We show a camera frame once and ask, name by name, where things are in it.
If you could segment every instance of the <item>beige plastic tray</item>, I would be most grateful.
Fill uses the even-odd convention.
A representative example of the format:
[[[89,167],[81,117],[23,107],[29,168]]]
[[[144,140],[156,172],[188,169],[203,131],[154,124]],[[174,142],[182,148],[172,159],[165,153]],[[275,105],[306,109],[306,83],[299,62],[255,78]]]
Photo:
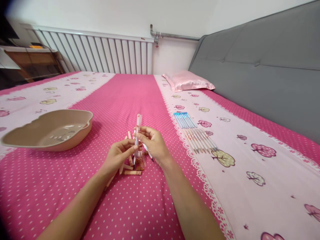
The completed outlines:
[[[8,132],[1,143],[10,147],[60,152],[77,146],[92,127],[93,113],[63,109],[45,113],[38,119]]]

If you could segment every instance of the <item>cable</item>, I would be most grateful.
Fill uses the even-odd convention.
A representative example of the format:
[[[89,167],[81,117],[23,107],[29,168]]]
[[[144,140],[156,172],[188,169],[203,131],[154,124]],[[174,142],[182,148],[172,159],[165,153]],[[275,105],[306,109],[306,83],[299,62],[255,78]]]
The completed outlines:
[[[54,59],[54,61],[55,61],[56,65],[58,65],[58,63],[57,63],[57,61],[56,61],[55,57],[53,56],[53,52],[52,52],[51,48],[49,48],[48,46],[46,46],[46,45],[44,45],[44,44],[42,44],[42,45],[43,45],[43,46],[45,46],[46,48],[48,48],[48,49],[50,50],[51,55],[52,55],[52,58]],[[50,65],[48,65],[48,66],[47,66],[47,70],[48,70],[50,73],[52,73],[52,74],[53,74],[53,72],[51,72],[51,71],[49,70],[49,67],[50,67]]]
[[[22,47],[22,46],[20,46],[19,44],[17,44],[17,43],[13,40],[13,38],[11,38],[11,40],[12,40],[13,44],[15,44],[15,45],[17,45],[17,46],[19,46],[19,47]],[[52,50],[51,50],[48,46],[46,46],[46,45],[44,45],[44,44],[41,44],[41,45],[47,47],[47,48],[50,50],[51,55],[52,55],[55,63],[57,64],[57,61],[56,61],[56,59],[55,59],[54,56],[53,56]],[[30,54],[29,54],[27,48],[26,48],[26,47],[23,47],[23,48],[26,49],[26,51],[27,51],[27,53],[28,53],[28,56],[29,56],[29,59],[30,59],[30,61],[31,61],[31,64],[32,64],[32,66],[33,66],[33,63],[32,63],[32,60],[31,60],[31,57],[30,57]],[[48,70],[51,74],[54,74],[54,72],[50,71],[49,67],[50,67],[50,65],[47,65],[47,70]],[[38,76],[39,76],[40,74],[38,73],[37,69],[36,69],[34,66],[33,66],[33,69],[37,72],[37,74],[38,74]]]
[[[26,49],[26,52],[28,53],[28,57],[29,57],[29,59],[30,59],[30,62],[31,62],[31,65],[32,65],[34,71],[38,74],[38,76],[40,76],[40,74],[38,73],[37,69],[35,68],[35,66],[34,66],[34,64],[33,64],[33,62],[32,62],[32,59],[31,59],[31,57],[30,57],[30,53],[28,52],[28,49],[27,49],[26,47],[23,47],[23,46],[17,44],[17,43],[13,40],[13,38],[11,38],[11,40],[12,40],[12,42],[13,42],[14,45],[17,45],[17,46],[19,46],[19,47],[22,47],[22,48],[25,48],[25,49]]]

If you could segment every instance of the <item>hand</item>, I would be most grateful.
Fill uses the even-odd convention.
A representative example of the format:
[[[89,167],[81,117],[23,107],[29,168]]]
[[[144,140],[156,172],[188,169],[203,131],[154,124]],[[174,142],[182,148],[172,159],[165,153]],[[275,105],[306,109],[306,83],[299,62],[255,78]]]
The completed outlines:
[[[156,159],[161,168],[172,160],[172,156],[159,131],[151,127],[141,126],[140,132],[134,133],[133,136],[147,146],[148,152]]]
[[[104,173],[116,173],[122,166],[124,161],[138,149],[142,150],[141,146],[135,146],[133,139],[125,139],[112,144],[108,156],[101,166],[101,171]]]

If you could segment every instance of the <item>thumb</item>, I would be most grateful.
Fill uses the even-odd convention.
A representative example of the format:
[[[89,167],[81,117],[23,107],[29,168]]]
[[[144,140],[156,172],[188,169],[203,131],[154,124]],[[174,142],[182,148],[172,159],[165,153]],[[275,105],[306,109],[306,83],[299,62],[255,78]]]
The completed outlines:
[[[141,133],[136,133],[136,137],[144,144],[147,144],[150,141],[145,135]]]
[[[129,148],[124,153],[121,153],[121,158],[126,160],[130,155],[134,154],[134,152],[139,148],[139,146],[134,145],[131,148]]]

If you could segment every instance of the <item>polka dot bedsheet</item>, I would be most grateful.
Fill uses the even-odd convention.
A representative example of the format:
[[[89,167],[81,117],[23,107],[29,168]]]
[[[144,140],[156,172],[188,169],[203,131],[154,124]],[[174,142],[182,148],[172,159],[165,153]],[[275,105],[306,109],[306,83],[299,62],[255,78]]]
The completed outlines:
[[[48,111],[94,114],[91,132],[69,151],[0,148],[0,211],[12,239],[39,236],[98,170],[111,144],[133,130],[137,113],[142,125],[161,131],[226,239],[320,235],[319,146],[211,91],[175,94],[158,75],[76,72],[1,91],[0,102],[1,136]],[[195,155],[173,117],[177,111],[188,112],[220,150]],[[115,176],[83,235],[183,238],[163,172],[149,157],[141,176]]]

